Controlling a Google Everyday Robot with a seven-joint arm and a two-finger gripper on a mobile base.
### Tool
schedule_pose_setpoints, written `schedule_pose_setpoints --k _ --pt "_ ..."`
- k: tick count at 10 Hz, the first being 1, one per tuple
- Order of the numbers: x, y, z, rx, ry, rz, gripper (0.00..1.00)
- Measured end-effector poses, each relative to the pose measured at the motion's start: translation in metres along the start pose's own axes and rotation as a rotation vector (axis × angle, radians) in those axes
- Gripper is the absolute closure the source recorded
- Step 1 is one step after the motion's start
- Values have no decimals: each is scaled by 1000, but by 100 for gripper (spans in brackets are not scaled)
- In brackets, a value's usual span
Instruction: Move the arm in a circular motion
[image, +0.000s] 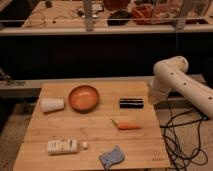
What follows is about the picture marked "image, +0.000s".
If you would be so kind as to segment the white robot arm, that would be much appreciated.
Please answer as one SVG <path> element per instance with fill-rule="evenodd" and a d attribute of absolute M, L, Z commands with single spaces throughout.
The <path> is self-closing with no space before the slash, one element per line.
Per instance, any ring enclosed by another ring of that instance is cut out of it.
<path fill-rule="evenodd" d="M 213 89 L 187 76 L 188 67 L 189 63 L 183 56 L 175 56 L 155 63 L 154 78 L 148 84 L 149 102 L 157 104 L 175 90 L 213 120 Z"/>

